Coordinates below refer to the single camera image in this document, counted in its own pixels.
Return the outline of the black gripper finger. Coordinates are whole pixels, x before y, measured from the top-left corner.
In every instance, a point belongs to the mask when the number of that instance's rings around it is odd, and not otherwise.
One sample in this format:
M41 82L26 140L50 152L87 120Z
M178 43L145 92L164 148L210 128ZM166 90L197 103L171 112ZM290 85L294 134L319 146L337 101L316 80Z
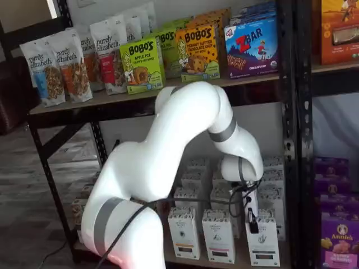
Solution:
M252 208L248 209L247 213L247 228L246 231L251 234L258 234L259 233L259 227L257 223L256 216L253 213Z

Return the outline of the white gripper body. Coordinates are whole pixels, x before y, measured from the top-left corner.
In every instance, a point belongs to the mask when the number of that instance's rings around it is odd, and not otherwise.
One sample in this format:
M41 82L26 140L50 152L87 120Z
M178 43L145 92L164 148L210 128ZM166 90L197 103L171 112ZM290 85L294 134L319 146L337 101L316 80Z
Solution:
M243 192L243 205L246 214L249 212L249 209L252 210L253 214L258 213L258 201L257 201L258 187L259 187L259 182L256 181L253 184L249 185L247 189Z

